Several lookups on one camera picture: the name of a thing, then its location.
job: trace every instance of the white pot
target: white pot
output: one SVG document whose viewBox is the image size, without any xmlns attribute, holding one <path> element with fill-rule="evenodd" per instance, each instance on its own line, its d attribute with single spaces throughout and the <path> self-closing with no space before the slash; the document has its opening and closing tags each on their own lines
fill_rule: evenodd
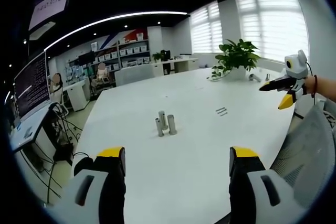
<svg viewBox="0 0 336 224">
<path fill-rule="evenodd" d="M 237 81 L 237 80 L 245 80 L 245 77 L 246 77 L 246 70 L 243 66 L 240 66 L 239 68 L 233 68 L 231 72 L 223 79 Z"/>
</svg>

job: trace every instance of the white desk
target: white desk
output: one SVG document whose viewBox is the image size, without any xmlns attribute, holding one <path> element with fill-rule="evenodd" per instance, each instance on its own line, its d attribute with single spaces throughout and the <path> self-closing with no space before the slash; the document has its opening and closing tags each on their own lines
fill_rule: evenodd
<svg viewBox="0 0 336 224">
<path fill-rule="evenodd" d="M 168 61 L 160 61 L 156 63 L 151 63 L 153 66 L 161 66 L 158 70 L 155 71 L 156 75 L 155 77 L 158 76 L 163 76 L 163 65 L 164 64 L 172 64 L 174 65 L 174 72 L 175 73 L 181 73 L 181 72 L 186 72 L 186 71 L 191 71 L 191 70 L 196 70 L 198 69 L 198 59 L 177 59 L 177 60 L 168 60 Z"/>
<path fill-rule="evenodd" d="M 279 76 L 261 71 L 252 72 Z M 125 147 L 126 223 L 215 223 L 230 212 L 229 148 L 251 148 L 266 168 L 275 160 L 294 110 L 278 110 L 285 93 L 258 91 L 264 82 L 247 78 L 208 76 L 210 68 L 147 79 L 103 91 L 96 101 L 76 152 L 95 157 Z M 216 113 L 222 107 L 225 116 Z M 176 135 L 158 137 L 159 110 L 174 115 Z"/>
<path fill-rule="evenodd" d="M 42 127 L 42 121 L 49 111 L 49 107 L 50 104 L 47 104 L 45 107 L 36 111 L 26 120 L 21 122 L 18 129 L 17 127 L 15 127 L 15 129 L 9 136 L 9 141 L 11 143 L 13 152 L 19 151 L 23 148 L 23 146 L 30 142 L 33 142 L 34 139 L 36 139 L 36 136 Z M 31 133 L 29 137 L 25 137 L 27 131 Z"/>
<path fill-rule="evenodd" d="M 67 91 L 69 99 L 74 111 L 85 109 L 90 102 L 90 83 L 89 78 L 78 81 L 72 85 L 63 88 L 63 92 Z"/>
</svg>

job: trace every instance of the wrist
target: wrist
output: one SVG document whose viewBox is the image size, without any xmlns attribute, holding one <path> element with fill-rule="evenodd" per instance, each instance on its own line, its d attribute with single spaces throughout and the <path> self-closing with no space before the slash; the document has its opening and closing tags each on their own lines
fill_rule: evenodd
<svg viewBox="0 0 336 224">
<path fill-rule="evenodd" d="M 305 79 L 305 86 L 307 88 L 307 93 L 311 94 L 314 92 L 314 85 L 315 85 L 315 77 L 314 76 L 308 76 Z"/>
</svg>

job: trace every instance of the bracelet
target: bracelet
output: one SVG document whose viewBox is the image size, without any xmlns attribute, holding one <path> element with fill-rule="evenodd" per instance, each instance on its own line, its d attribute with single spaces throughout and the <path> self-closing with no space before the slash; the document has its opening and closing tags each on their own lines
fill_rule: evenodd
<svg viewBox="0 0 336 224">
<path fill-rule="evenodd" d="M 316 94 L 316 91 L 317 91 L 317 76 L 316 76 L 316 74 L 314 75 L 314 77 L 315 77 L 315 84 L 314 84 L 313 92 L 311 94 L 312 98 L 315 98 L 315 94 Z"/>
</svg>

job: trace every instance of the sign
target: sign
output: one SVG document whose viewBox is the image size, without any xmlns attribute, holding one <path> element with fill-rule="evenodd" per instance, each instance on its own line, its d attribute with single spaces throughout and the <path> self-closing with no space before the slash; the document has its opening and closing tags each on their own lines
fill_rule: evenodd
<svg viewBox="0 0 336 224">
<path fill-rule="evenodd" d="M 34 8 L 29 30 L 40 24 L 42 21 L 62 12 L 67 0 L 43 0 Z"/>
</svg>

